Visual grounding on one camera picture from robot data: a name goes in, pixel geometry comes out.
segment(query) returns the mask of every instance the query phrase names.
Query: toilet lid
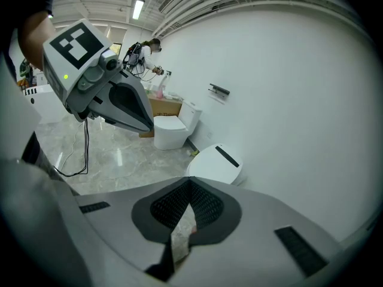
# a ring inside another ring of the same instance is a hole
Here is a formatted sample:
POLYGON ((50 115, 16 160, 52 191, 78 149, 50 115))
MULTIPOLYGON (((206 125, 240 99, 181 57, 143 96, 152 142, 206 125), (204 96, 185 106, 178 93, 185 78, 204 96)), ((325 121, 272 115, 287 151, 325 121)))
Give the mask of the toilet lid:
POLYGON ((189 166, 189 176, 231 184, 242 170, 241 158, 229 147, 218 143, 204 149, 189 166))
POLYGON ((185 124, 177 116, 155 116, 154 125, 169 131, 186 129, 185 124))

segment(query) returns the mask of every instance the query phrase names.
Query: hair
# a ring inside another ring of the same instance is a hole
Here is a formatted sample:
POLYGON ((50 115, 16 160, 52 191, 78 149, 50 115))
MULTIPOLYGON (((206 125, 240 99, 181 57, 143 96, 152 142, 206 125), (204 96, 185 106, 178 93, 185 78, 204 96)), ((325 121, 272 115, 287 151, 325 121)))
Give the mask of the hair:
POLYGON ((150 47, 150 45, 153 44, 161 44, 160 40, 158 38, 153 38, 151 41, 144 41, 141 43, 141 45, 147 45, 150 47))

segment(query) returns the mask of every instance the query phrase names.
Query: tile floor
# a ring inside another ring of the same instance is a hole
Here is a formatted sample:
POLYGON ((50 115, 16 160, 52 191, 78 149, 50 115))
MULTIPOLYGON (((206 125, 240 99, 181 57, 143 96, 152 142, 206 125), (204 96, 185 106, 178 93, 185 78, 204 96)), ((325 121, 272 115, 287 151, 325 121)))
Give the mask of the tile floor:
MULTIPOLYGON (((107 124, 101 118, 89 119, 88 123, 89 172, 64 178, 81 195, 125 190, 183 176, 193 159, 190 156, 193 150, 187 144, 162 151, 154 147, 153 138, 140 138, 137 133, 107 124)), ((84 126, 73 115, 68 114, 59 123, 40 124, 36 135, 50 163, 63 173, 71 174, 84 167, 84 126), (72 144, 73 154, 63 167, 72 144)), ((172 233, 175 262, 187 255, 194 225, 189 205, 172 233)))

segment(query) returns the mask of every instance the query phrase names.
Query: brown box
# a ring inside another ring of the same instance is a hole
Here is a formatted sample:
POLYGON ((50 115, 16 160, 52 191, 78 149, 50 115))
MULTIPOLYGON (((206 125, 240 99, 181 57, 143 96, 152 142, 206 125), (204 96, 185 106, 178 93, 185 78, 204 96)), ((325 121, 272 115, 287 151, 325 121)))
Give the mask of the brown box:
MULTIPOLYGON (((179 100, 170 100, 165 97, 158 99, 154 93, 148 94, 153 116, 178 116, 181 110, 182 102, 179 100)), ((140 133, 139 137, 153 137, 154 130, 148 133, 140 133)))

